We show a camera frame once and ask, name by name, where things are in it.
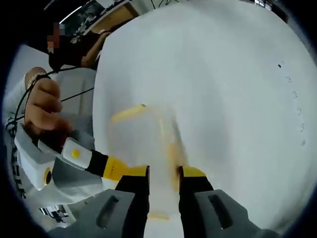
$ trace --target gray gripper base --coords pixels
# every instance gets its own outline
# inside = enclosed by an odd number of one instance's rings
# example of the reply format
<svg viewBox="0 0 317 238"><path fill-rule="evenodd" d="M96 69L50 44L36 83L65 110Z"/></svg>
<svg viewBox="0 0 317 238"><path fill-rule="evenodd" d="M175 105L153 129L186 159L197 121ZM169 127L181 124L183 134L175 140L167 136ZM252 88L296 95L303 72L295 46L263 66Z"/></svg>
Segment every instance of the gray gripper base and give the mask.
<svg viewBox="0 0 317 238"><path fill-rule="evenodd" d="M203 216L207 238L276 238L261 230L248 217L248 211L222 190L195 193Z"/></svg>
<svg viewBox="0 0 317 238"><path fill-rule="evenodd" d="M49 232L53 238L120 238L134 193L108 189L86 205L67 228Z"/></svg>

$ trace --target person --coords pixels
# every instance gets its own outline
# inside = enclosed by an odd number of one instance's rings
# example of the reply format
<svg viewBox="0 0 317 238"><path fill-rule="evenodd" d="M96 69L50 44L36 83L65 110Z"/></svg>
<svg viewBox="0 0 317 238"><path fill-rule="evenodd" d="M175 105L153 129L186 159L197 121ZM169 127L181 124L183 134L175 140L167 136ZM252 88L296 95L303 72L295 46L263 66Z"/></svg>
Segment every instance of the person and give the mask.
<svg viewBox="0 0 317 238"><path fill-rule="evenodd" d="M9 170L9 178L16 188L16 193L23 199L26 207L29 209L33 218L46 230L53 229L56 226L67 226L63 220L65 208L63 205L77 204L85 199L103 191L103 183L100 177L94 178L97 182L94 184L86 184L75 187L58 187L54 181L54 171L52 173L52 181L38 191L28 180L25 169L21 167L23 153L20 153L14 144L14 135L12 131L14 126L11 123L14 120L15 111L26 92L27 88L34 82L37 75L46 74L47 72L41 67L32 68L15 85L13 90L4 96L2 106L2 123L5 127L4 141L6 145L7 167ZM58 84L45 77L37 81L34 88L29 93L28 100L24 99L19 114L24 112L24 119L19 123L24 124L24 129L28 135L34 140L38 140L42 136L52 138L58 146L64 144L65 139L74 129L90 128L87 130L92 135L92 120L90 117L71 115L62 113L62 104L60 102L60 90ZM86 171L80 171L72 166L56 159L54 169L56 173L65 173L73 175L76 178L82 176ZM54 211L52 218L46 217L47 211Z"/></svg>
<svg viewBox="0 0 317 238"><path fill-rule="evenodd" d="M89 32L83 36L66 36L60 24L53 24L53 31L47 35L49 64L55 72L66 64L77 67L97 68L97 56L109 31L101 34Z"/></svg>

